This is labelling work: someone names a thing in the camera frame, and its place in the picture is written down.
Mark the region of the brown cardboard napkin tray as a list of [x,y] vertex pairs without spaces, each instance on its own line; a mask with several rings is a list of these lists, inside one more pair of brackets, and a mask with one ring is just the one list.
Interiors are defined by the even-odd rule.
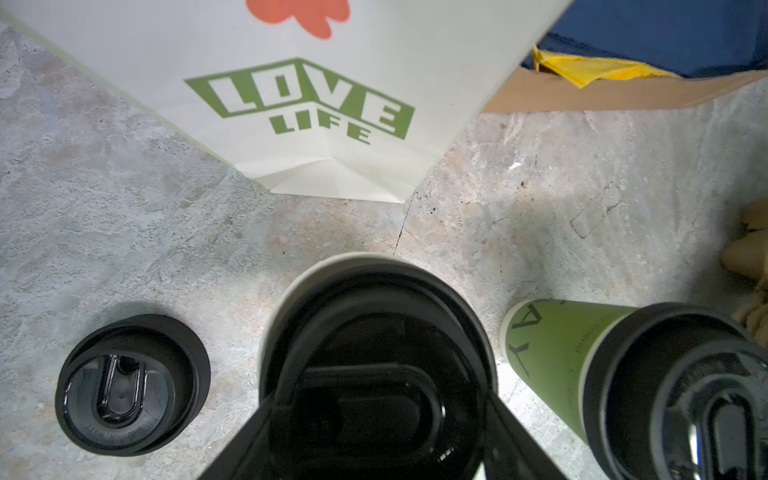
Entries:
[[578,88],[550,73],[518,68],[483,108],[488,113],[672,110],[695,107],[767,77],[765,70],[707,78],[596,80]]

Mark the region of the black coffee cup lid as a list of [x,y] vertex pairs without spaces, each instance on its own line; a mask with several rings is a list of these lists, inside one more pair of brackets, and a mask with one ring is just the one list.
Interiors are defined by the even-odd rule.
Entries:
[[90,453],[131,457],[174,440],[200,413],[211,384],[198,335],[165,315],[113,322],[64,361],[55,411],[63,433]]

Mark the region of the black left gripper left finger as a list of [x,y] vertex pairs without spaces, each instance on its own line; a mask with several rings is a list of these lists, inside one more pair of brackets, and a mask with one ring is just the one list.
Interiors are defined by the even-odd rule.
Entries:
[[269,445],[272,408],[273,398],[268,396],[199,479],[275,479]]

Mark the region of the brown pulp cup carrier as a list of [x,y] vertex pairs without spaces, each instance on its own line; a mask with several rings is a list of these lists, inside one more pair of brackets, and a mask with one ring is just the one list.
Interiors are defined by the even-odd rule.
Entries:
[[748,204],[741,223],[746,234],[722,251],[720,261],[726,270],[755,281],[755,288],[749,301],[731,317],[767,348],[767,199]]

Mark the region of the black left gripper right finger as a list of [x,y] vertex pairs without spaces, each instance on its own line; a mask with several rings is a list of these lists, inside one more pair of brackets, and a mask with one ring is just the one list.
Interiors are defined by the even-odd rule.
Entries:
[[485,406],[483,466],[487,479],[567,479],[493,392]]

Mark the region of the dark blue napkin stack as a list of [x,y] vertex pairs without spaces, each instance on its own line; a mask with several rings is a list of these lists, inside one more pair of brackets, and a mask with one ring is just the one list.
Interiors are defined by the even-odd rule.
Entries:
[[767,67],[762,0],[579,0],[537,42],[541,51],[642,62],[700,79]]

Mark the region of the white paper takeout bag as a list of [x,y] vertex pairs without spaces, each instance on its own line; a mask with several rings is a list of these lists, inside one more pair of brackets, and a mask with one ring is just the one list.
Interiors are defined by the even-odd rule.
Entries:
[[565,1],[5,1],[265,189],[402,203]]

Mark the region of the green paper coffee cup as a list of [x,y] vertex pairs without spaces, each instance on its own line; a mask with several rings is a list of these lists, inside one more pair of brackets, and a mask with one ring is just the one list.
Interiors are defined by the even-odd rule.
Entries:
[[582,440],[587,374],[600,344],[634,307],[527,299],[505,315],[499,342],[516,374]]

